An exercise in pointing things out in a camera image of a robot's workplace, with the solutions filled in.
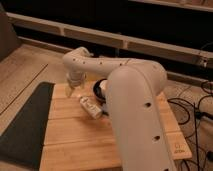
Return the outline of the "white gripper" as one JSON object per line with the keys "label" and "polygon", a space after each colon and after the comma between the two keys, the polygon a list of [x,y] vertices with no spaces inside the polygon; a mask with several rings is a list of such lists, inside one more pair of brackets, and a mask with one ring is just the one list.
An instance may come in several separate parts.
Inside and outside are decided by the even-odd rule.
{"label": "white gripper", "polygon": [[86,74],[82,72],[68,72],[66,78],[69,86],[65,88],[65,94],[67,98],[70,98],[74,92],[74,88],[85,82]]}

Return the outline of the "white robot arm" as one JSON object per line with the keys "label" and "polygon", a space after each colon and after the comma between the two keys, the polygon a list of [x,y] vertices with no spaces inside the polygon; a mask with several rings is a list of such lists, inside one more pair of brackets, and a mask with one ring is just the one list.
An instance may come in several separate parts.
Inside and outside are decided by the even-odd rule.
{"label": "white robot arm", "polygon": [[134,58],[92,58],[84,47],[63,56],[68,80],[87,72],[107,78],[105,99],[123,171],[176,171],[156,102],[167,81],[161,64]]}

